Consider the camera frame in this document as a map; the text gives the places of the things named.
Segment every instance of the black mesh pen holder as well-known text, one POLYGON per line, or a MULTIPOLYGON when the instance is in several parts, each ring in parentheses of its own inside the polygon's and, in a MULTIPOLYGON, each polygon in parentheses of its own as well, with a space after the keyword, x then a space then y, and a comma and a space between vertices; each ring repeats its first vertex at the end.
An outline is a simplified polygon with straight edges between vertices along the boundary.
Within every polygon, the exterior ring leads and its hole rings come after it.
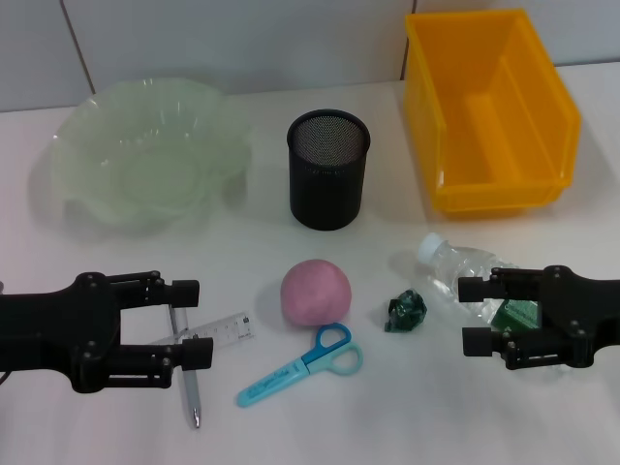
POLYGON ((294 217, 319 231, 355 220, 370 146, 364 123, 346 111, 310 111, 291 125, 287 143, 294 217))

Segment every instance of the scissors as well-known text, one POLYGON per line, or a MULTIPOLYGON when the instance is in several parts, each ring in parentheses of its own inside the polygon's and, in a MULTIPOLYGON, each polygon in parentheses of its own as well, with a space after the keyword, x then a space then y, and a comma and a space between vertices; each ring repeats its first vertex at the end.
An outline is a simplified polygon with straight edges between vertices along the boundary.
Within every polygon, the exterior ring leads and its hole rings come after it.
POLYGON ((321 326, 319 332, 317 332, 315 346, 310 352, 287 363, 282 368, 275 370, 270 375, 244 389, 237 396, 236 403, 239 407, 248 407, 279 390, 324 370, 332 371, 341 376, 353 375, 359 370, 363 362, 364 358, 361 348, 355 342, 351 342, 351 332, 346 326, 339 323, 321 326), (329 329, 339 329, 344 332, 345 337, 335 344, 325 347, 321 343, 321 336, 329 329), (342 367, 333 362, 335 358, 348 351, 354 351, 357 354, 357 363, 354 366, 342 367))

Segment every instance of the yellow storage bin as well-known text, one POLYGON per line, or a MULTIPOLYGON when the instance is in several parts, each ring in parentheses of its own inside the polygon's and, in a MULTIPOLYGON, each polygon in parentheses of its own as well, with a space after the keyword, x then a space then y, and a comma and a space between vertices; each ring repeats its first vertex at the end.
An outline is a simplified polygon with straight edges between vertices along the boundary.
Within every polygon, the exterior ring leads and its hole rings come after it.
POLYGON ((525 12, 408 15, 407 34, 405 111, 434 207, 555 201, 580 118, 525 12))

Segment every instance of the plastic ruler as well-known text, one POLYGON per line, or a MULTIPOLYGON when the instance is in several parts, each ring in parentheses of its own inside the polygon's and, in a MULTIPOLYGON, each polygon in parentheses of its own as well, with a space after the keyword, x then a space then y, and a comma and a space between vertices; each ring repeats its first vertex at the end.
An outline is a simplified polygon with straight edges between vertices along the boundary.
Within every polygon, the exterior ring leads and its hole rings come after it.
POLYGON ((246 339, 251 339, 254 335, 253 321, 245 312, 241 312, 212 323, 207 323, 206 325, 180 330, 176 337, 166 337, 159 341, 151 342, 151 345, 175 344, 180 339, 196 336, 212 337, 213 347, 220 349, 246 339))

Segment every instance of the white bottle cap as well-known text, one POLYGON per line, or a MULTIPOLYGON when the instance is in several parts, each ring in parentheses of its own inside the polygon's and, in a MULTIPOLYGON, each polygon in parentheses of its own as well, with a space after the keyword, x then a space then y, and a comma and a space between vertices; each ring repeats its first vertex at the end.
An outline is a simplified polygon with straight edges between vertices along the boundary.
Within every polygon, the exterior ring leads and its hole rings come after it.
POLYGON ((430 264, 433 260, 433 256, 439 246, 446 242, 440 235, 436 232, 430 233, 427 237, 424 238, 422 243, 418 248, 418 262, 421 264, 430 264))

